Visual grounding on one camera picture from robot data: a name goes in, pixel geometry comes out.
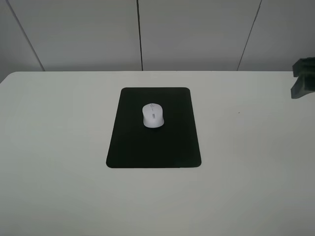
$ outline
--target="mouse pad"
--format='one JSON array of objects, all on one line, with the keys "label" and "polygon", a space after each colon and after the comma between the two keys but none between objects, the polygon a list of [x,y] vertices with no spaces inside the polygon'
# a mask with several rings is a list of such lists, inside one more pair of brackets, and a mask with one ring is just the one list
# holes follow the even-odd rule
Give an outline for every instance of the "mouse pad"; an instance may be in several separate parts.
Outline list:
[{"label": "mouse pad", "polygon": [[[147,128],[143,106],[163,108],[164,125]],[[110,168],[181,168],[201,164],[188,88],[124,88],[106,164]]]}]

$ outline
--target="computer mouse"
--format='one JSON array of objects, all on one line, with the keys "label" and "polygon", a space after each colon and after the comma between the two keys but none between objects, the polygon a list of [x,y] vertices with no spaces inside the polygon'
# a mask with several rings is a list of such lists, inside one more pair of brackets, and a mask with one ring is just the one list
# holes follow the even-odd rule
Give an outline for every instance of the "computer mouse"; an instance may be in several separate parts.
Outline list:
[{"label": "computer mouse", "polygon": [[163,108],[156,103],[150,103],[142,108],[143,124],[148,128],[158,128],[164,125]]}]

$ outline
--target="black object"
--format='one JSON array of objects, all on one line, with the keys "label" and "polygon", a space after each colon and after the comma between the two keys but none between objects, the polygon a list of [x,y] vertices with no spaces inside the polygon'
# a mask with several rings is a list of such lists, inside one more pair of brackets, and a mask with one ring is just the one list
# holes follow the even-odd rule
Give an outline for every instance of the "black object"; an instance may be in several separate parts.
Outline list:
[{"label": "black object", "polygon": [[[143,106],[163,108],[164,125],[147,128]],[[106,164],[111,168],[180,168],[201,164],[188,88],[124,88]]]},{"label": "black object", "polygon": [[315,58],[299,59],[293,65],[293,76],[298,79],[291,88],[291,98],[315,92]]}]

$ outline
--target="wall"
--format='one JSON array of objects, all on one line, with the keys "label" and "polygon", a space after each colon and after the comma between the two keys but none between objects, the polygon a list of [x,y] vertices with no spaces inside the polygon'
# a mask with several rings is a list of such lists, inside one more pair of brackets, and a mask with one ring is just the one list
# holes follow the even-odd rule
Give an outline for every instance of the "wall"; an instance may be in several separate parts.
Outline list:
[{"label": "wall", "polygon": [[290,71],[315,56],[315,1],[0,0],[14,71]]}]

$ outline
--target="white table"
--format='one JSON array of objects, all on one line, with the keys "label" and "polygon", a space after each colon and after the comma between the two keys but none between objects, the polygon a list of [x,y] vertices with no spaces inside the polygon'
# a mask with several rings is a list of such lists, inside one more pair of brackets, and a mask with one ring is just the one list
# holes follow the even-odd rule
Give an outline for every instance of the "white table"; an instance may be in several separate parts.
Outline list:
[{"label": "white table", "polygon": [[[0,235],[313,236],[315,94],[291,72],[16,72],[0,84]],[[198,168],[110,169],[124,87],[188,87]]]}]

